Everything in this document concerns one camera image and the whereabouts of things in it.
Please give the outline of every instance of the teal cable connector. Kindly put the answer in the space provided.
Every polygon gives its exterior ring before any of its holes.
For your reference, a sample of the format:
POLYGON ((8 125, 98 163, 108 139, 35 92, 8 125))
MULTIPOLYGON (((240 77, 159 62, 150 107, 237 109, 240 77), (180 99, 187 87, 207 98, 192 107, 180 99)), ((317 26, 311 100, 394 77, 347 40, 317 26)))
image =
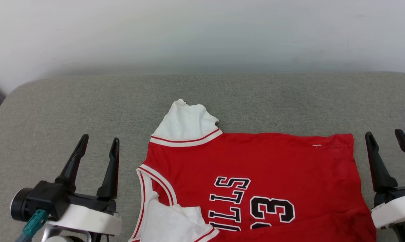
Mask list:
POLYGON ((22 230, 22 234, 16 242, 30 242, 32 238, 40 230, 47 221, 47 213, 45 210, 38 209, 34 215, 26 223, 22 230))

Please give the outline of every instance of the white wall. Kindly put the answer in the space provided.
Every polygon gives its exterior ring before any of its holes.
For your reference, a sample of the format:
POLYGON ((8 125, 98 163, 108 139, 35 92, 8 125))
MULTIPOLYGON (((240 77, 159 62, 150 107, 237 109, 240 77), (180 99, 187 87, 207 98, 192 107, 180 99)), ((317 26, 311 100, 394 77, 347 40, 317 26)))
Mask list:
POLYGON ((405 72, 405 0, 0 0, 0 88, 80 74, 405 72))

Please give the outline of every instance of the teal connector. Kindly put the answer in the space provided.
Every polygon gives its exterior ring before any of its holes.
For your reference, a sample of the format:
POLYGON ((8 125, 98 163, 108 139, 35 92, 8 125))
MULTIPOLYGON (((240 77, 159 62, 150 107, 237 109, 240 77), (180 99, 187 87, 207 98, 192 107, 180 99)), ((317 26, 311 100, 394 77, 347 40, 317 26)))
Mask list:
POLYGON ((31 241, 37 231, 40 230, 46 222, 46 211, 38 209, 37 211, 35 211, 31 219, 29 219, 29 221, 26 223, 25 227, 22 230, 21 236, 16 240, 16 242, 31 241))

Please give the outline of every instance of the gray table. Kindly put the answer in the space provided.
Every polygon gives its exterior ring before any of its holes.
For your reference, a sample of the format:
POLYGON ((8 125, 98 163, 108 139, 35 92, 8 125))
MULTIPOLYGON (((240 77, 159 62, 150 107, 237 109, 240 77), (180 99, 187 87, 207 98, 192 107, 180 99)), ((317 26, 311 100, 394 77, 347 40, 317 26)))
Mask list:
MULTIPOLYGON (((9 215, 14 194, 41 179, 53 181, 84 133, 89 146, 77 192, 95 194, 111 142, 121 141, 118 211, 127 241, 137 221, 140 185, 135 169, 173 101, 203 104, 224 132, 281 132, 328 136, 352 133, 362 193, 374 192, 364 142, 372 131, 391 175, 405 185, 405 155, 394 135, 405 131, 405 74, 390 72, 79 76, 41 80, 13 91, 0 107, 0 241, 14 241, 23 227, 9 215)), ((395 241, 391 230, 378 241, 395 241)))

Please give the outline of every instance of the red jersey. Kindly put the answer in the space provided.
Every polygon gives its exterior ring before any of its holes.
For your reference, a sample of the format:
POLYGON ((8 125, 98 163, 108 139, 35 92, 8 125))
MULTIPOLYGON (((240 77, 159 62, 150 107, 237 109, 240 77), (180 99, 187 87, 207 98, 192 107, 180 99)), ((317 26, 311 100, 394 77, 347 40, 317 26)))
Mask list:
POLYGON ((375 241, 351 134, 223 133, 216 121, 176 101, 138 168, 162 204, 201 208, 219 230, 210 241, 375 241))

